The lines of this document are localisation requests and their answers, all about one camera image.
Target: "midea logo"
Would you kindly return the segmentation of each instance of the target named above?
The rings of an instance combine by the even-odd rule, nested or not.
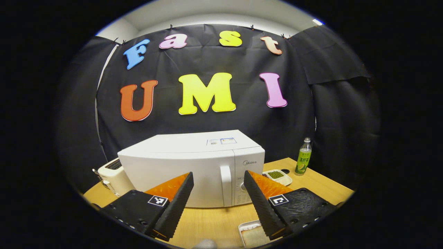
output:
[[[252,162],[252,161],[243,161],[243,165],[248,165],[248,164],[253,164],[253,163],[257,163],[257,162]]]

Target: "bottle label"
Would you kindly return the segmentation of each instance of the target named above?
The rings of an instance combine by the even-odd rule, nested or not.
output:
[[[295,172],[302,174],[306,171],[307,165],[309,164],[309,159],[311,158],[311,152],[301,152],[299,153],[299,159],[297,160],[297,166],[295,167]]]

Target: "letter m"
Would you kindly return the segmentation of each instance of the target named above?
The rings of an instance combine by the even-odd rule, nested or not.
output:
[[[196,74],[187,74],[179,78],[183,84],[183,105],[179,108],[181,115],[194,114],[197,107],[194,99],[203,112],[206,112],[215,96],[212,110],[215,112],[231,112],[235,110],[235,104],[231,99],[229,80],[232,75],[229,73],[216,73],[206,87]]]

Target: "foam letter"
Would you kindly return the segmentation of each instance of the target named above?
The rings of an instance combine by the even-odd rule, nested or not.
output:
[[[264,43],[266,44],[266,47],[272,53],[274,53],[274,54],[282,54],[282,51],[280,49],[276,48],[276,45],[278,45],[278,42],[274,41],[271,37],[264,36],[264,37],[261,37],[260,40],[264,41]]]
[[[160,43],[159,48],[168,49],[168,48],[182,48],[186,46],[186,39],[188,38],[185,34],[175,34],[169,35],[165,37],[164,42]]]
[[[131,47],[123,53],[128,58],[128,66],[126,67],[126,69],[131,69],[133,66],[137,65],[144,59],[144,56],[139,56],[139,54],[146,53],[145,45],[148,43],[149,40],[144,39],[143,41],[137,43],[135,46]]]
[[[132,108],[132,95],[134,91],[137,89],[137,85],[128,85],[120,89],[121,116],[127,121],[140,121],[147,118],[152,111],[154,86],[156,85],[157,85],[156,80],[146,81],[141,84],[141,88],[144,89],[143,107],[138,111],[135,111]]]
[[[280,76],[273,73],[262,73],[260,78],[264,80],[268,89],[269,100],[266,104],[271,108],[286,106],[288,102],[281,96],[280,86],[277,81]]]
[[[220,44],[229,47],[238,47],[242,41],[239,38],[240,34],[236,31],[222,31],[220,32]]]
[[[231,112],[235,110],[235,104],[231,99],[229,89],[229,80],[232,75],[229,73],[216,73],[206,87],[196,74],[187,74],[179,78],[183,83],[183,105],[179,108],[181,115],[194,114],[197,107],[194,105],[194,99],[203,112],[206,112],[215,97],[215,103],[212,110],[215,112]]]

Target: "microwave door handle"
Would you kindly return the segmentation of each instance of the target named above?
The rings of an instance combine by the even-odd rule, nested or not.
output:
[[[232,181],[229,166],[220,166],[223,206],[232,206]]]

